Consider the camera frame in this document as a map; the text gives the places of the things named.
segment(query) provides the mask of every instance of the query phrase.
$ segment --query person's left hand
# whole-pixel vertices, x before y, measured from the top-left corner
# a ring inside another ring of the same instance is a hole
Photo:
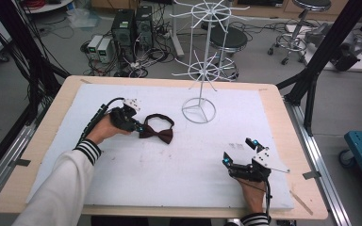
[[[121,130],[115,126],[113,126],[110,122],[110,116],[105,115],[90,133],[87,135],[87,139],[94,142],[95,144],[100,144],[104,141],[104,139],[113,137],[117,134],[130,135],[131,132]]]

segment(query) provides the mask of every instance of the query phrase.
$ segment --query wooden table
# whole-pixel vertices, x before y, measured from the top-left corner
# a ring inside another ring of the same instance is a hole
[[[36,179],[43,157],[52,143],[61,122],[82,84],[112,84],[132,86],[190,87],[191,81],[167,79],[130,79],[113,77],[71,76],[66,79],[55,101],[43,118],[22,159],[31,160],[28,167],[17,166],[0,193],[0,213],[20,213]],[[294,209],[273,210],[271,217],[282,219],[325,219],[328,216],[314,179],[306,180],[310,171],[304,151],[293,128],[281,95],[274,85],[216,82],[216,89],[257,90],[264,106],[272,136],[281,160],[290,168],[287,174]],[[237,208],[187,208],[187,207],[129,207],[84,206],[86,215],[122,215],[147,217],[201,217],[240,218],[246,214]]]

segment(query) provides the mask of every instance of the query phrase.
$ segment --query person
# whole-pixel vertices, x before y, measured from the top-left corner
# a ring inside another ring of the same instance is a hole
[[[93,166],[102,153],[97,145],[106,138],[129,134],[114,127],[109,115],[105,115],[72,151],[60,155],[51,174],[12,225],[77,225],[91,183]],[[241,219],[242,223],[268,225],[262,209],[264,183],[242,180],[239,183],[249,213]]]

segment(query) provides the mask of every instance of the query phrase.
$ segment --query black metal post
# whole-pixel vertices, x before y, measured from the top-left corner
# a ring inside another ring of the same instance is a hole
[[[362,0],[349,0],[307,66],[300,73],[276,85],[279,89],[283,89],[296,83],[292,91],[285,96],[285,100],[293,105],[299,105],[307,93],[304,128],[310,136],[313,136],[311,122],[319,75],[361,16]]]

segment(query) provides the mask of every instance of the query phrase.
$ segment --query human hand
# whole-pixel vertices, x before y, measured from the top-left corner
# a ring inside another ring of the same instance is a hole
[[[252,182],[237,178],[242,187],[243,198],[248,207],[249,214],[263,213],[263,197],[266,193],[264,182]]]
[[[104,139],[113,137],[117,134],[130,135],[131,132],[113,126],[110,122],[110,116],[105,115],[98,123],[96,123],[95,127],[93,127],[86,138],[95,144],[100,144]]]

